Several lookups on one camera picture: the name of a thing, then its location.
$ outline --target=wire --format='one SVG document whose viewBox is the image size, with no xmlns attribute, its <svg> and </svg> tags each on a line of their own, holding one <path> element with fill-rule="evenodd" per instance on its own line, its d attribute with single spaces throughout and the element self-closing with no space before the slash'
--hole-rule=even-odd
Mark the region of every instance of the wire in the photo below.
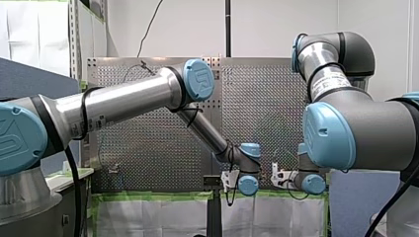
<svg viewBox="0 0 419 237">
<path fill-rule="evenodd" d="M 412 184 L 412 182 L 418 177 L 419 175 L 419 166 L 415 168 L 413 173 L 410 175 L 409 179 L 407 179 L 406 183 L 394 194 L 394 196 L 391 198 L 391 200 L 388 201 L 388 203 L 382 208 L 382 210 L 377 215 L 376 219 L 373 221 L 373 223 L 370 225 L 370 228 L 368 229 L 366 233 L 366 237 L 370 237 L 374 231 L 376 230 L 376 227 L 378 226 L 379 222 L 384 217 L 385 213 L 388 212 L 388 210 L 398 201 L 398 199 L 407 191 L 409 186 Z"/>
<path fill-rule="evenodd" d="M 194 120 L 197 118 L 199 112 L 203 112 L 203 110 L 200 108 L 182 108 L 181 111 L 195 111 L 194 116 L 191 118 L 191 120 L 189 120 L 188 124 L 186 125 L 186 128 L 192 125 Z"/>
<path fill-rule="evenodd" d="M 294 196 L 293 193 L 291 193 L 291 190 L 290 190 L 290 182 L 287 182 L 287 191 L 288 191 L 289 195 L 291 196 L 291 198 L 294 198 L 296 200 L 304 200 L 304 199 L 308 198 L 308 196 L 309 196 L 309 194 L 306 194 L 306 196 L 304 196 L 304 197 L 296 197 L 296 196 Z"/>
<path fill-rule="evenodd" d="M 298 162 L 298 158 L 296 158 L 289 150 L 285 149 L 285 151 L 289 155 L 291 155 Z M 293 180 L 291 180 L 291 177 L 293 176 L 293 172 L 295 171 L 296 168 L 298 168 L 298 164 L 296 164 L 296 166 L 291 170 L 290 177 L 287 180 L 283 181 L 283 183 L 287 182 L 287 192 L 289 193 L 291 198 L 294 198 L 296 200 L 304 200 L 304 199 L 308 198 L 309 194 L 306 194 L 306 196 L 304 196 L 304 197 L 296 197 L 296 196 L 293 195 L 293 193 L 290 190 L 290 183 L 293 182 Z"/>
<path fill-rule="evenodd" d="M 414 100 L 410 100 L 408 98 L 395 98 L 390 101 L 396 101 L 399 103 L 406 103 L 412 107 L 414 107 L 416 110 L 419 111 L 419 104 L 415 102 Z M 416 143 L 419 142 L 419 136 L 416 136 Z M 417 166 L 413 173 L 409 176 L 409 178 L 406 180 L 406 183 L 403 184 L 403 186 L 394 194 L 394 196 L 385 204 L 385 206 L 379 211 L 376 219 L 373 221 L 373 223 L 370 225 L 370 228 L 368 229 L 366 233 L 366 237 L 370 237 L 374 231 L 376 230 L 376 227 L 378 226 L 379 222 L 382 220 L 384 215 L 388 212 L 388 210 L 400 199 L 400 197 L 406 193 L 407 189 L 410 187 L 410 185 L 413 183 L 413 181 L 418 177 L 419 175 L 419 166 Z"/>
<path fill-rule="evenodd" d="M 142 51 L 142 44 L 144 43 L 144 40 L 145 40 L 145 39 L 147 38 L 147 36 L 148 36 L 148 32 L 150 31 L 151 25 L 153 24 L 154 18 L 156 17 L 157 12 L 158 12 L 158 9 L 160 8 L 160 5 L 161 5 L 161 3 L 162 3 L 162 2 L 163 2 L 163 0 L 160 0 L 160 2 L 157 4 L 156 9 L 154 10 L 153 17 L 151 18 L 151 21 L 150 21 L 150 23 L 148 24 L 148 27 L 147 27 L 147 31 L 145 32 L 145 35 L 144 35 L 144 37 L 142 38 L 141 43 L 139 44 L 139 50 L 138 50 L 138 54 L 136 55 L 136 57 L 139 57 L 139 55 L 141 54 L 141 51 Z"/>
<path fill-rule="evenodd" d="M 135 67 L 141 67 L 141 68 L 147 70 L 150 73 L 151 76 L 155 75 L 155 73 L 149 67 L 147 67 L 147 63 L 145 63 L 143 60 L 141 60 L 141 64 L 135 64 L 135 65 L 128 68 L 128 70 L 126 71 L 126 74 L 123 77 L 123 80 L 119 84 L 122 84 L 126 81 L 126 78 L 129 75 L 130 71 Z M 99 164 L 101 166 L 104 166 L 103 163 L 102 163 L 102 159 L 101 159 L 101 150 L 102 150 L 102 145 L 104 143 L 105 137 L 106 137 L 106 133 L 102 136 L 101 142 L 99 143 L 99 147 L 98 147 L 98 160 L 99 160 Z"/>
<path fill-rule="evenodd" d="M 80 230 L 81 230 L 81 186 L 80 180 L 77 171 L 77 165 L 71 152 L 69 146 L 65 148 L 65 155 L 67 156 L 68 164 L 70 165 L 71 169 L 71 176 L 73 177 L 74 183 L 74 202 L 76 206 L 76 216 L 75 216 L 75 224 L 74 224 L 74 237 L 80 237 Z"/>
<path fill-rule="evenodd" d="M 234 145 L 228 139 L 226 140 L 226 142 L 227 142 L 227 146 L 230 148 L 228 150 L 227 159 L 228 159 L 228 162 L 230 163 L 229 173 L 231 174 L 231 171 L 233 170 L 233 166 L 234 166 Z M 239 180 L 238 178 L 239 177 L 240 177 L 240 171 L 238 172 L 236 183 L 235 183 L 234 188 L 233 188 L 233 197 L 232 197 L 231 201 L 228 198 L 228 191 L 225 192 L 225 199 L 227 200 L 227 205 L 228 206 L 232 206 L 234 204 L 235 194 L 236 194 L 236 191 L 237 191 L 238 180 Z"/>
</svg>

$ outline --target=green tape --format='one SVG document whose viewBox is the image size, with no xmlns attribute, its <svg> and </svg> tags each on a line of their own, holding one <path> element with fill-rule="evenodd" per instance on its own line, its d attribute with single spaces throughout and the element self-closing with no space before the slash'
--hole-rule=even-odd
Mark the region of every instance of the green tape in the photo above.
<svg viewBox="0 0 419 237">
<path fill-rule="evenodd" d="M 154 192 L 120 192 L 111 194 L 92 195 L 92 199 L 99 202 L 117 200 L 207 200 L 211 199 L 211 192 L 191 193 L 154 193 Z"/>
</svg>

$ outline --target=silver arm segment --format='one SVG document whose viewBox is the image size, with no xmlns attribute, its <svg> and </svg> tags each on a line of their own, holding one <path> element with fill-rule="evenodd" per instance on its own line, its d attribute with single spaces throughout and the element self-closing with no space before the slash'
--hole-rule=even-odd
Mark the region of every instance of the silver arm segment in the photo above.
<svg viewBox="0 0 419 237">
<path fill-rule="evenodd" d="M 231 142 L 227 142 L 194 105 L 189 104 L 179 111 L 177 115 L 185 122 L 191 132 L 214 154 L 218 162 L 239 166 L 238 189 L 244 195 L 253 196 L 259 189 L 257 179 L 260 163 L 258 155 L 246 154 L 243 145 L 249 144 L 242 144 L 238 147 Z"/>
</svg>

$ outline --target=perforated metal panel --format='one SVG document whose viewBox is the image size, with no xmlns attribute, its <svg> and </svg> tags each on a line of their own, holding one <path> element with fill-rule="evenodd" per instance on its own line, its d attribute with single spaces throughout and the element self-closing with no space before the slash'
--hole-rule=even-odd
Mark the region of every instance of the perforated metal panel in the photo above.
<svg viewBox="0 0 419 237">
<path fill-rule="evenodd" d="M 280 58 L 223 58 L 221 80 L 222 134 L 236 144 L 261 144 L 262 188 L 268 189 L 272 162 L 288 170 L 297 165 L 305 83 Z"/>
<path fill-rule="evenodd" d="M 89 82 L 109 87 L 148 77 L 141 60 L 157 72 L 187 58 L 95 58 L 89 61 Z M 210 174 L 204 160 L 209 153 L 166 108 L 101 130 L 97 143 L 102 169 L 94 175 L 95 193 L 201 191 L 203 174 Z"/>
<path fill-rule="evenodd" d="M 147 77 L 150 73 L 139 66 L 141 60 L 156 72 L 162 65 L 187 59 L 94 58 L 88 64 L 89 86 L 120 84 L 125 76 L 126 81 Z M 262 188 L 269 189 L 272 162 L 284 169 L 297 164 L 305 84 L 291 73 L 289 59 L 211 58 L 209 62 L 216 75 L 215 92 L 200 108 L 233 143 L 261 144 Z M 167 109 L 106 128 L 90 141 L 90 156 L 100 153 L 103 166 L 94 176 L 96 193 L 200 191 L 203 175 L 218 174 L 209 153 Z"/>
</svg>

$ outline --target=metal pole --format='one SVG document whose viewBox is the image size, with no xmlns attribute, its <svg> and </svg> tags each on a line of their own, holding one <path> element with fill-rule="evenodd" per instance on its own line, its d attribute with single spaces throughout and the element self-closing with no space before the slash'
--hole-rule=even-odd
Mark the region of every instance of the metal pole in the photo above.
<svg viewBox="0 0 419 237">
<path fill-rule="evenodd" d="M 231 0 L 225 0 L 225 56 L 231 57 Z"/>
</svg>

